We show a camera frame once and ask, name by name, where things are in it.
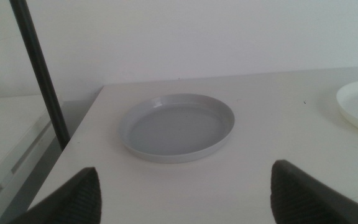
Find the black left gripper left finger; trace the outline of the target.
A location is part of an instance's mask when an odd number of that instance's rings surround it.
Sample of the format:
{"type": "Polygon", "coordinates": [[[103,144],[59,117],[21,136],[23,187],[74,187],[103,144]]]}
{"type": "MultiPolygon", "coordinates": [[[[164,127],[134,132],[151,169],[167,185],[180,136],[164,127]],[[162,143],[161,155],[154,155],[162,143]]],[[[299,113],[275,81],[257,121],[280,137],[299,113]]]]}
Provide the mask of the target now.
{"type": "Polygon", "coordinates": [[[94,167],[86,167],[11,224],[99,224],[101,189],[94,167]]]}

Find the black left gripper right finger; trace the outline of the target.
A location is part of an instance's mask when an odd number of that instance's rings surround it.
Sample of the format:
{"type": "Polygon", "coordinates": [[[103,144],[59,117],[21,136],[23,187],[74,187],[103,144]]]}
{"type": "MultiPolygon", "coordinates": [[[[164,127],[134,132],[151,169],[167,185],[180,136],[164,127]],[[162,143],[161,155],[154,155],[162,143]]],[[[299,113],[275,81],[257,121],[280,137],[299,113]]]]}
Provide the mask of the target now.
{"type": "Polygon", "coordinates": [[[272,166],[270,206],[276,223],[358,224],[358,203],[286,160],[272,166]]]}

